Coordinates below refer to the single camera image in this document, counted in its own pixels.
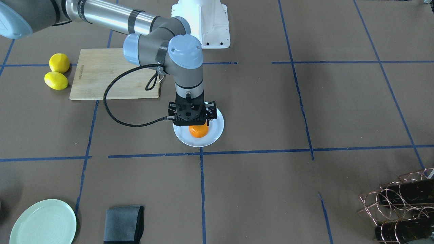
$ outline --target green plate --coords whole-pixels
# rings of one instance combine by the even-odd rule
[[[77,219],[72,208],[57,199],[35,203],[16,221],[10,244],[71,244]]]

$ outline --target bamboo cutting board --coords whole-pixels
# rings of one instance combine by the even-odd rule
[[[81,49],[69,99],[99,100],[107,86],[123,72],[137,67],[128,63],[122,48]],[[122,77],[110,89],[107,99],[158,98],[160,85],[145,91],[154,70],[141,69]]]

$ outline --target lemon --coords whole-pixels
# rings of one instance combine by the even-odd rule
[[[48,62],[50,65],[51,71],[56,71],[59,73],[65,73],[69,70],[69,58],[64,53],[56,53],[51,56],[50,61]]]
[[[49,87],[55,90],[63,90],[68,86],[68,79],[59,72],[48,72],[45,75],[44,80]]]

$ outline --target yellow lemon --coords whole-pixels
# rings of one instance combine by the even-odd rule
[[[59,72],[48,72],[45,75],[44,80],[49,87],[55,90],[63,90],[68,86],[68,79]]]
[[[208,126],[207,124],[203,125],[190,125],[190,134],[196,138],[202,138],[208,134]]]
[[[51,71],[56,71],[59,73],[65,73],[69,70],[69,58],[64,53],[56,53],[51,56],[50,61],[48,62],[50,65]]]

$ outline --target folded towel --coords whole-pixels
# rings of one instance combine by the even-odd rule
[[[144,229],[144,207],[111,208],[105,214],[105,244],[139,244]]]

